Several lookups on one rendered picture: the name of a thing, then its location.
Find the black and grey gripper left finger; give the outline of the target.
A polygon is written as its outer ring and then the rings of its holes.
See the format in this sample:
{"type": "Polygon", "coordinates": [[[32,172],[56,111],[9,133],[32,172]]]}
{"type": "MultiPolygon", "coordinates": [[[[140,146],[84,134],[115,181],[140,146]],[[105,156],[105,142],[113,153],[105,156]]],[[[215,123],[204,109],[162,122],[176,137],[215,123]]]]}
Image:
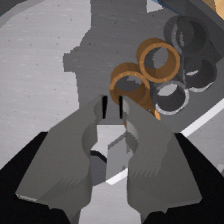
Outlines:
{"type": "Polygon", "coordinates": [[[90,150],[107,101],[99,95],[41,131],[0,170],[0,224],[47,222],[52,208],[79,223],[81,209],[91,201],[90,150]]]}

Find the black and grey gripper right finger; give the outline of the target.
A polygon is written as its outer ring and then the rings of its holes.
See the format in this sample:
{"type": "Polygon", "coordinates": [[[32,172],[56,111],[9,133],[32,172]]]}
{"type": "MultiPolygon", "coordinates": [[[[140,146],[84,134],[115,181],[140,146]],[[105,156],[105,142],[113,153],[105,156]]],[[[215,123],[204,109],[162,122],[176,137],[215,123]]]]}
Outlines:
{"type": "Polygon", "coordinates": [[[127,202],[141,224],[156,211],[165,213],[166,224],[224,224],[224,177],[216,167],[182,133],[128,96],[119,96],[119,110],[134,154],[127,202]]]}

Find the bronze bushing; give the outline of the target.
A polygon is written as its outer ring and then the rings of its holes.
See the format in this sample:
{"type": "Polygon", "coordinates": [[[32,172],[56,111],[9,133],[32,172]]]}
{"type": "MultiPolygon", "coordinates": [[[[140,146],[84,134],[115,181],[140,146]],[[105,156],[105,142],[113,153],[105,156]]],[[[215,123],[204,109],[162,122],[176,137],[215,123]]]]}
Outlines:
{"type": "Polygon", "coordinates": [[[125,62],[122,64],[119,64],[117,67],[114,68],[112,74],[111,74],[111,80],[110,80],[110,95],[112,100],[119,105],[119,95],[127,95],[130,97],[134,102],[141,105],[143,104],[150,93],[150,86],[148,79],[144,77],[142,74],[139,65],[135,63],[125,62]],[[142,83],[140,86],[130,92],[122,91],[116,86],[116,82],[127,75],[137,76],[142,80],[142,83]]]}
{"type": "MultiPolygon", "coordinates": [[[[147,100],[143,104],[141,104],[140,106],[143,107],[144,109],[150,110],[151,111],[150,113],[160,120],[159,113],[155,109],[150,95],[148,96],[147,100]]],[[[126,123],[125,122],[124,122],[124,126],[125,126],[125,129],[126,129],[126,123]]]]}
{"type": "Polygon", "coordinates": [[[143,41],[137,48],[136,58],[139,68],[144,77],[156,83],[169,81],[178,73],[180,67],[180,56],[177,50],[173,48],[170,44],[159,38],[148,38],[143,41]],[[144,66],[145,56],[150,50],[156,47],[164,47],[167,49],[167,62],[158,69],[147,68],[146,66],[144,66]]]}

